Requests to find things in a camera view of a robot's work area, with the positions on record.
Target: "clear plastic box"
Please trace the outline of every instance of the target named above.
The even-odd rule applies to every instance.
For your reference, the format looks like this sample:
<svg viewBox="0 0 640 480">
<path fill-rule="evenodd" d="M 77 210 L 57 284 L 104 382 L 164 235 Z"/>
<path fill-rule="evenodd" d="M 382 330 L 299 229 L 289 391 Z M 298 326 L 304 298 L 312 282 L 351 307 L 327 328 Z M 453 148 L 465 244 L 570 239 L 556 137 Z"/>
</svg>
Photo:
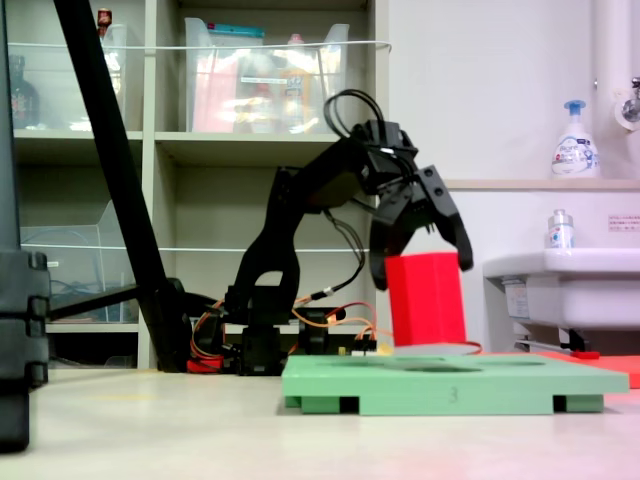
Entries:
<svg viewBox="0 0 640 480">
<path fill-rule="evenodd" d="M 52 307 L 135 283 L 118 218 L 109 202 L 96 225 L 20 228 L 22 248 L 47 255 Z M 136 322 L 135 301 L 78 315 L 73 322 Z"/>
<path fill-rule="evenodd" d="M 329 131 L 323 105 L 344 89 L 347 65 L 347 46 L 330 43 L 346 42 L 349 25 L 334 25 L 323 46 L 221 49 L 202 20 L 185 24 L 187 46 L 203 47 L 187 50 L 187 131 Z"/>
<path fill-rule="evenodd" d="M 103 50 L 120 111 L 128 130 L 142 127 L 143 50 L 126 25 L 112 25 Z M 14 128 L 91 131 L 91 123 L 66 48 L 9 45 Z"/>
</svg>

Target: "blue pump cap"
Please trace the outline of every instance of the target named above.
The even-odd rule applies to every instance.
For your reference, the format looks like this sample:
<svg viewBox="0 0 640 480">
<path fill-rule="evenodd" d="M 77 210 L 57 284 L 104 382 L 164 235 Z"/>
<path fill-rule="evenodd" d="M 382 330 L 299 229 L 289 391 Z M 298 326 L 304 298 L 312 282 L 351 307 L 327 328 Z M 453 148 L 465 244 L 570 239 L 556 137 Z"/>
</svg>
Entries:
<svg viewBox="0 0 640 480">
<path fill-rule="evenodd" d="M 586 107 L 587 104 L 582 100 L 570 100 L 564 104 L 564 108 L 569 110 L 569 115 L 580 115 L 580 110 Z"/>
</svg>

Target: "dark bottle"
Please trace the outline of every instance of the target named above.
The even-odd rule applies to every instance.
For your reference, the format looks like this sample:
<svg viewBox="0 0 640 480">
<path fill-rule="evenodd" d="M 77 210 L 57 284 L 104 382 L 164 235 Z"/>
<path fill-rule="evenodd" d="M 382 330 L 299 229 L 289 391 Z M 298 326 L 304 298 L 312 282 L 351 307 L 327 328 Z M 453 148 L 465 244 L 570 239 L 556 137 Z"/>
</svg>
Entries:
<svg viewBox="0 0 640 480">
<path fill-rule="evenodd" d="M 39 123 L 40 98 L 33 85 L 24 79 L 24 64 L 24 56 L 9 55 L 13 128 L 35 127 Z"/>
<path fill-rule="evenodd" d="M 100 37 L 100 43 L 104 40 L 104 36 L 107 34 L 107 29 L 113 22 L 113 14 L 108 8 L 101 8 L 98 10 L 98 36 Z"/>
</svg>

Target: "pump dispenser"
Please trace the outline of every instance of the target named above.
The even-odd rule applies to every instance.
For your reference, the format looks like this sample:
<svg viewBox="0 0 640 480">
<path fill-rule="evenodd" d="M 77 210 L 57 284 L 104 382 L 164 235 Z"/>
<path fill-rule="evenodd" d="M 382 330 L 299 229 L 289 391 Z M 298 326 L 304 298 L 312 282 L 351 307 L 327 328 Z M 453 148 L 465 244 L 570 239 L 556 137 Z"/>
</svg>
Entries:
<svg viewBox="0 0 640 480">
<path fill-rule="evenodd" d="M 553 178 L 598 178 L 600 157 L 582 124 L 581 110 L 586 107 L 582 100 L 571 100 L 564 104 L 569 110 L 569 125 L 560 137 L 556 154 L 551 163 Z"/>
</svg>

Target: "faucet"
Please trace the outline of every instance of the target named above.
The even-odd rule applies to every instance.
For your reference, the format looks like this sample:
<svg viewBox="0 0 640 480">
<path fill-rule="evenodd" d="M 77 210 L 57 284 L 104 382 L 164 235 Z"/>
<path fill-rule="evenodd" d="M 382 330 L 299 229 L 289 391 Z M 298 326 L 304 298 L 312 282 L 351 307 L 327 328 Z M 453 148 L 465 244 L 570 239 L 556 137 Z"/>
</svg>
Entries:
<svg viewBox="0 0 640 480">
<path fill-rule="evenodd" d="M 633 77 L 631 85 L 636 98 L 624 102 L 622 116 L 628 122 L 635 123 L 640 121 L 640 77 Z"/>
</svg>

